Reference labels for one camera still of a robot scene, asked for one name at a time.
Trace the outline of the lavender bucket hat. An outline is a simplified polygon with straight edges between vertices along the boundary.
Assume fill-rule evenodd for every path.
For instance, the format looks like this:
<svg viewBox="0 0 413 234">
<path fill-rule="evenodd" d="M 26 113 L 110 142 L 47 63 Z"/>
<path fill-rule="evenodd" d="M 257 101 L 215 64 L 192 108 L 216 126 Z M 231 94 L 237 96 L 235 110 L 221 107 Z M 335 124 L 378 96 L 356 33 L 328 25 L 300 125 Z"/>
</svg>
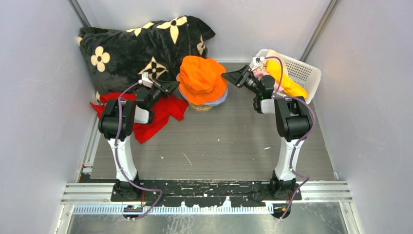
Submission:
<svg viewBox="0 0 413 234">
<path fill-rule="evenodd" d="M 187 97 L 184 95 L 184 93 L 181 91 L 181 89 L 180 89 L 179 87 L 178 87 L 178 91 L 179 91 L 179 93 L 181 94 L 181 96 L 182 96 L 186 101 L 188 101 Z M 212 102 L 203 103 L 203 105 L 212 106 L 212 107 L 218 106 L 218 105 L 220 105 L 221 103 L 223 103 L 223 102 L 226 101 L 227 95 L 228 95 L 228 88 L 226 88 L 224 94 L 223 94 L 222 96 L 220 96 L 219 99 L 217 99 L 217 100 L 215 100 L 215 101 L 212 101 Z"/>
</svg>

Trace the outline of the orange bucket hat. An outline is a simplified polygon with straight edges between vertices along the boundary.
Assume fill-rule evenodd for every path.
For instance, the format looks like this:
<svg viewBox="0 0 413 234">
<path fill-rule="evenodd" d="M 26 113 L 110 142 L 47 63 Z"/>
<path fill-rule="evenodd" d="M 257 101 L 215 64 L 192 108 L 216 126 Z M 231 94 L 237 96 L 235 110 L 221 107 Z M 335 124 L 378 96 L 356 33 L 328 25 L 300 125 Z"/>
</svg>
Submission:
<svg viewBox="0 0 413 234">
<path fill-rule="evenodd" d="M 227 80 L 221 77 L 226 69 L 211 58 L 186 56 L 177 75 L 179 88 L 188 101 L 203 105 L 220 98 L 227 88 Z"/>
</svg>

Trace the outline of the wooden hat stand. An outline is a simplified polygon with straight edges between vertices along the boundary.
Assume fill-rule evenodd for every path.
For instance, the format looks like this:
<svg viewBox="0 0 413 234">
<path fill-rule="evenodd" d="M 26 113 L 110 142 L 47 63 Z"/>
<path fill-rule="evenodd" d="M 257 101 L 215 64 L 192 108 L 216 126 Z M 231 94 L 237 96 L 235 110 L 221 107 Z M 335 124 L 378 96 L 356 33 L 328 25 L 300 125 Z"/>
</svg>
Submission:
<svg viewBox="0 0 413 234">
<path fill-rule="evenodd" d="M 211 109 L 213 108 L 213 106 L 209 106 L 209 105 L 195 105 L 195 104 L 193 104 L 193 103 L 191 103 L 191 102 L 189 102 L 188 104 L 189 104 L 190 108 L 192 108 L 193 110 L 198 111 L 198 112 L 206 112 L 206 111 L 209 111 L 209 110 L 211 110 Z"/>
</svg>

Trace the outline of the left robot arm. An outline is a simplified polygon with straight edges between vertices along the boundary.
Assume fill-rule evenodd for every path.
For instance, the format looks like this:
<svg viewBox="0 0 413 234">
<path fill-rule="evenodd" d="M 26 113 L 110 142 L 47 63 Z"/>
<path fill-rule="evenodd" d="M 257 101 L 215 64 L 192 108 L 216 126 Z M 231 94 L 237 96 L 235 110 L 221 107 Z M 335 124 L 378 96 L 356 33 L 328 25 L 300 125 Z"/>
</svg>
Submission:
<svg viewBox="0 0 413 234">
<path fill-rule="evenodd" d="M 98 130 L 109 143 L 116 166 L 111 201 L 137 201 L 142 193 L 157 189 L 140 186 L 138 170 L 131 152 L 131 135 L 135 124 L 149 125 L 155 118 L 153 107 L 169 97 L 179 81 L 156 81 L 141 78 L 116 98 L 109 99 L 98 121 Z"/>
</svg>

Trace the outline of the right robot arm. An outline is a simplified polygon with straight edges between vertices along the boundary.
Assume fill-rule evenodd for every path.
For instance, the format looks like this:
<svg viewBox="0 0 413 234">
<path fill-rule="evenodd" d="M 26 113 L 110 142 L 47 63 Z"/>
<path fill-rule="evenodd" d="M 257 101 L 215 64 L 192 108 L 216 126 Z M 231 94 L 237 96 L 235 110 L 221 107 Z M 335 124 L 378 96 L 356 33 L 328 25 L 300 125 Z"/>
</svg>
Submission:
<svg viewBox="0 0 413 234">
<path fill-rule="evenodd" d="M 314 126 L 314 113 L 303 97 L 274 97 L 275 78 L 271 75 L 257 78 L 247 65 L 221 76 L 237 88 L 245 87 L 255 94 L 253 107 L 256 112 L 274 114 L 281 146 L 268 190 L 274 199 L 293 200 L 299 191 L 295 156 Z"/>
</svg>

